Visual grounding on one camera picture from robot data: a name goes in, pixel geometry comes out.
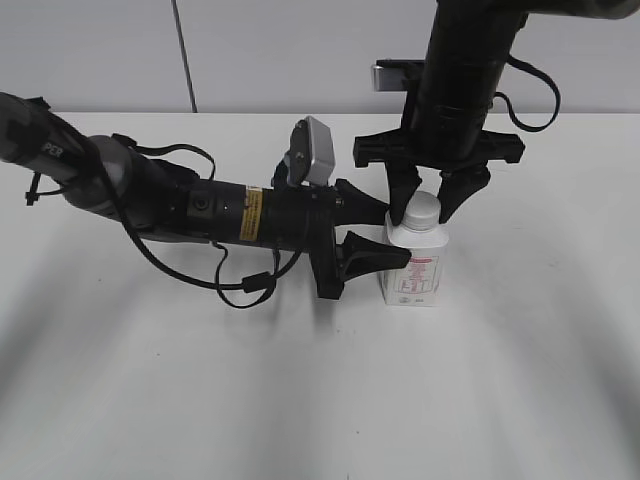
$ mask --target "plastic bottle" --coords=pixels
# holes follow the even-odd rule
[[[449,234],[439,223],[440,201],[428,192],[415,193],[397,227],[389,215],[383,241],[408,248],[412,257],[402,270],[389,270],[380,276],[387,305],[431,306],[444,267]]]

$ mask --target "bottle label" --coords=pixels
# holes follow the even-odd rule
[[[440,257],[412,258],[402,271],[396,273],[394,290],[397,293],[418,295],[438,288],[436,272]]]

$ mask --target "gray wall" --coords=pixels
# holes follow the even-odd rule
[[[189,111],[170,0],[5,0],[0,90],[59,110]],[[377,58],[422,58],[435,0],[178,0],[200,111],[398,112],[374,94]],[[558,81],[565,112],[640,112],[640,15],[533,16],[514,55]],[[507,71],[520,111],[553,105]]]

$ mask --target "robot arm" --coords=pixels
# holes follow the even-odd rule
[[[385,164],[390,205],[344,179],[329,185],[335,163],[331,134],[312,117],[295,126],[273,189],[219,182],[213,174],[200,179],[188,168],[144,156],[186,147],[208,157],[195,147],[148,149],[118,135],[87,138],[49,112],[42,99],[8,94],[0,94],[0,159],[35,172],[28,203],[38,198],[40,176],[51,177],[60,189],[48,193],[119,221],[158,269],[216,290],[227,303],[222,293],[227,290],[264,290],[258,301],[266,300],[302,253],[309,255],[318,296],[338,299],[346,281],[403,268],[411,253],[352,232],[339,245],[336,226],[383,225],[387,210],[399,224],[421,182],[418,166],[441,171],[444,223],[489,183],[490,160],[520,160],[524,144],[517,135],[487,132],[483,126],[505,64],[535,71],[510,57],[529,13],[623,18],[639,8],[640,0],[439,0],[426,60],[385,60],[376,67],[380,90],[407,90],[400,128],[356,139],[356,166]],[[220,264],[215,282],[195,279],[163,264],[143,238],[212,243],[225,251],[224,258],[228,252],[222,243],[269,248],[274,272],[222,284]],[[282,268],[280,250],[294,252]]]
[[[516,34],[529,13],[617,19],[640,8],[640,0],[438,3],[426,60],[379,61],[374,69],[378,90],[407,91],[400,129],[358,138],[354,149],[358,167],[385,163],[396,225],[420,185],[416,166],[442,172],[439,198],[445,223],[489,183],[488,161],[517,163],[522,157],[524,144],[517,136],[482,129]]]

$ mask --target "white tabletop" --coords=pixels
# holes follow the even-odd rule
[[[267,186],[301,116],[64,117],[199,145],[218,179]],[[352,142],[398,117],[319,118],[335,177],[386,199]],[[523,162],[493,163],[450,222],[427,309],[385,307],[373,275],[316,300],[303,259],[269,303],[231,310],[156,271],[117,223],[62,198],[25,207],[29,172],[0,164],[0,478],[638,478],[640,116],[564,115],[523,138]],[[219,258],[153,250],[202,278]],[[270,261],[234,247],[225,279]]]

